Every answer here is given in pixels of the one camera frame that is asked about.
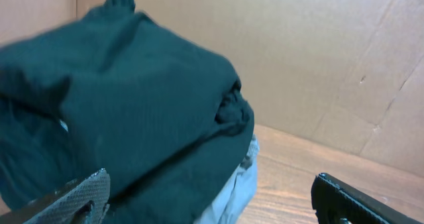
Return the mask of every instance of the clothing pile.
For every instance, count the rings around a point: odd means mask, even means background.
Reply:
[[[111,177],[104,223],[234,223],[256,191],[254,115],[224,57],[106,0],[0,49],[0,193],[16,210]]]

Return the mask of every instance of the dark green garment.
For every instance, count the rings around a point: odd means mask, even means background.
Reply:
[[[192,223],[244,158],[254,117],[229,61],[134,8],[107,0],[0,49],[0,192],[12,209],[105,168],[105,223]]]

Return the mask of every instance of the dark green cloth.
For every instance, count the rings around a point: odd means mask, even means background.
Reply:
[[[12,209],[105,168],[105,223],[192,223],[244,158],[254,116],[229,61],[134,8],[106,0],[0,49],[0,193]]]

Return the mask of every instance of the wooden surface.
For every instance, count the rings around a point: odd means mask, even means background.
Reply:
[[[258,191],[239,223],[317,223],[315,175],[326,172],[424,222],[424,178],[257,125]]]

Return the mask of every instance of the light blue fabric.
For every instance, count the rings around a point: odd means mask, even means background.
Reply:
[[[253,135],[246,157],[224,188],[194,224],[233,224],[253,198],[258,182],[256,156],[259,144]]]

